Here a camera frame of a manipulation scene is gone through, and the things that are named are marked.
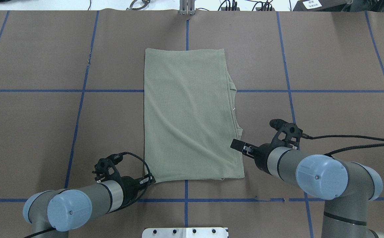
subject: blue cap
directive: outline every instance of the blue cap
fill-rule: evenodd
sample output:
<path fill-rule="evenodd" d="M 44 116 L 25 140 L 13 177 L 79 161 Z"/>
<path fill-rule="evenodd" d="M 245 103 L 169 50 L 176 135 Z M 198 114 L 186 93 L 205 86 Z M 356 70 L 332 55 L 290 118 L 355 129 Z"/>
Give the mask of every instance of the blue cap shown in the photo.
<path fill-rule="evenodd" d="M 92 202 L 82 191 L 67 190 L 50 200 L 47 213 L 52 227 L 68 231 L 83 226 L 89 220 Z"/>
<path fill-rule="evenodd" d="M 307 194 L 331 200 L 346 190 L 348 177 L 339 161 L 326 155 L 310 155 L 296 167 L 296 181 Z"/>
<path fill-rule="evenodd" d="M 379 174 L 377 173 L 377 171 L 375 171 L 373 168 L 370 168 L 370 167 L 362 165 L 362 164 L 359 164 L 359 165 L 362 166 L 370 174 L 372 181 L 374 182 L 374 193 L 373 193 L 373 196 L 369 200 L 370 201 L 376 200 L 382 192 L 382 188 L 383 188 L 382 179 L 379 176 Z"/>
<path fill-rule="evenodd" d="M 32 224 L 32 222 L 29 220 L 29 209 L 30 207 L 32 206 L 32 203 L 43 193 L 46 193 L 46 192 L 49 192 L 49 191 L 52 191 L 52 190 L 47 190 L 47 191 L 43 191 L 43 192 L 40 192 L 40 193 L 36 193 L 36 194 L 33 194 L 32 196 L 29 197 L 29 199 L 26 201 L 26 203 L 24 204 L 23 206 L 23 217 L 24 217 L 24 220 L 27 222 L 27 223 L 30 223 Z"/>

